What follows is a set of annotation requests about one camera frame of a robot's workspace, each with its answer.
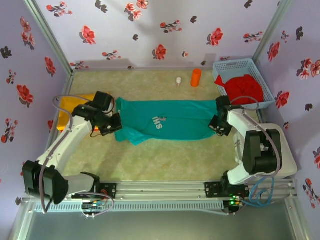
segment beige carpet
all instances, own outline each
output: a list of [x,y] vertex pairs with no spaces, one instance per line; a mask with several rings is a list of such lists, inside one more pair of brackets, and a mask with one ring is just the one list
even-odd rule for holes
[[[191,74],[189,70],[78,72],[70,94],[103,91],[128,101],[213,100],[220,95],[211,71],[202,73],[196,88],[190,86]],[[182,78],[181,86],[176,86],[177,77]],[[102,181],[218,180],[236,166],[233,134],[193,142],[150,139],[138,146],[116,142],[111,134],[87,136],[64,174],[89,172]]]

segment small white bottle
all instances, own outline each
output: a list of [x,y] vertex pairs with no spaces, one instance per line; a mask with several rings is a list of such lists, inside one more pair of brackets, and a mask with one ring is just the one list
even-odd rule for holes
[[175,83],[176,83],[177,86],[180,86],[180,84],[181,84],[181,77],[177,77]]

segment red cloth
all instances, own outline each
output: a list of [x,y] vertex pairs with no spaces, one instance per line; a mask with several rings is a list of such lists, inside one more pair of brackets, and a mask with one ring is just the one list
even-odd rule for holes
[[[256,99],[259,103],[264,101],[264,92],[260,84],[250,75],[234,77],[227,83],[222,82],[219,75],[214,82],[223,87],[229,96],[230,101],[240,96],[249,96]],[[232,103],[232,105],[255,104],[256,102],[250,98],[241,98]]]

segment floor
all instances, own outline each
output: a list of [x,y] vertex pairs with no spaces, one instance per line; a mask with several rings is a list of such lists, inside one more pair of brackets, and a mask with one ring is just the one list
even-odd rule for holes
[[[219,91],[211,71],[190,86],[192,71],[78,72],[70,94],[110,93],[128,101],[214,100]],[[176,86],[176,78],[182,78]],[[89,172],[102,181],[218,180],[236,167],[233,134],[200,141],[150,139],[138,146],[116,142],[114,134],[87,136],[71,156],[64,175]]]
[[108,212],[86,219],[80,212],[33,215],[27,240],[296,240],[283,201],[247,207],[235,216],[200,211]]

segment wall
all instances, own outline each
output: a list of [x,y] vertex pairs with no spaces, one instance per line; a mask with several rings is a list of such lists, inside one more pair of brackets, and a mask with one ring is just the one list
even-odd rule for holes
[[298,165],[298,197],[314,239],[320,238],[320,32],[317,0],[294,0],[258,67],[276,105],[265,111],[283,127]]
[[252,57],[280,0],[36,2],[74,69],[131,69]]
[[0,9],[0,240],[8,239],[25,186],[22,167],[46,147],[67,74],[21,0]]

